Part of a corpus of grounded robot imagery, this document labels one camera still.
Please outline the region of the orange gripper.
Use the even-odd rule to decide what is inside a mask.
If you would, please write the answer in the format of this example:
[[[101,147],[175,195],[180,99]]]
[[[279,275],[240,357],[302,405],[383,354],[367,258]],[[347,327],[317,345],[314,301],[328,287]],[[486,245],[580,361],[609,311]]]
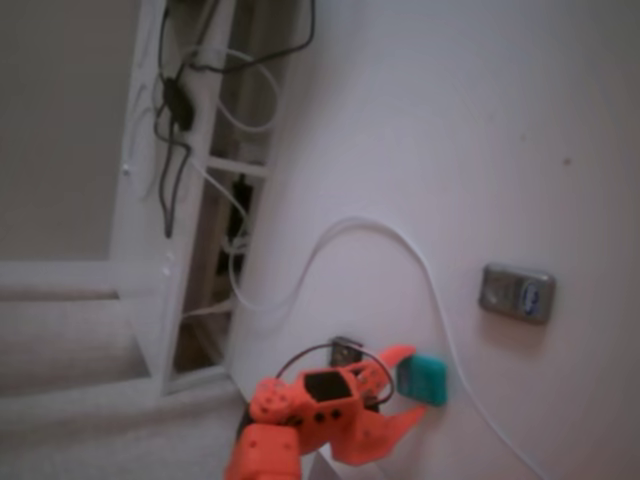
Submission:
[[[392,371],[416,353],[411,345],[394,345],[378,354],[375,363],[301,372],[292,384],[292,427],[302,450],[316,450],[330,442],[334,460],[361,466],[389,455],[417,426],[424,405],[385,416],[366,410],[381,403],[379,395],[391,384]]]

